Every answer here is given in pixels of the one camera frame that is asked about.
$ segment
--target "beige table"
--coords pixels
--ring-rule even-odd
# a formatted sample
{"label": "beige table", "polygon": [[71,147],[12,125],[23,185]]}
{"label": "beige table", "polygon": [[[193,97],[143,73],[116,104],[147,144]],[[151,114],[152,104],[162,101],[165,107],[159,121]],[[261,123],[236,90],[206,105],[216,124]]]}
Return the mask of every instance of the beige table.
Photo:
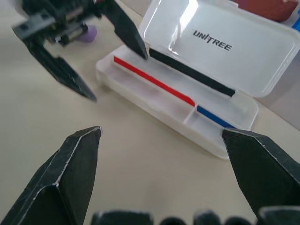
{"label": "beige table", "polygon": [[[97,210],[134,209],[191,222],[197,209],[222,219],[252,213],[229,162],[218,159],[113,91],[100,88],[96,62],[121,42],[103,19],[92,44],[74,43],[60,53],[96,92],[94,104],[59,85],[34,60],[10,25],[21,18],[0,7],[0,220],[35,171],[75,131],[101,125],[96,182],[86,222]],[[141,18],[130,10],[139,23]],[[300,161],[300,133],[264,106],[254,131],[270,136]]]}

